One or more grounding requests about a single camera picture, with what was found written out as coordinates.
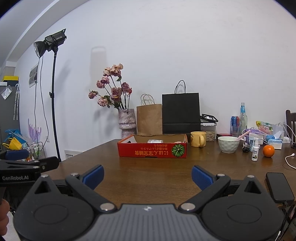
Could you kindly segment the person left hand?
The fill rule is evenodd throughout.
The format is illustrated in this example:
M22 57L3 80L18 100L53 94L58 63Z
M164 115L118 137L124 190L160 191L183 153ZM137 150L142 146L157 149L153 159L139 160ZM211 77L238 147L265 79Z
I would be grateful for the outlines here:
M4 236L7 232L7 225L9 223L8 212L10 210L9 203L2 199L0 205L0 235Z

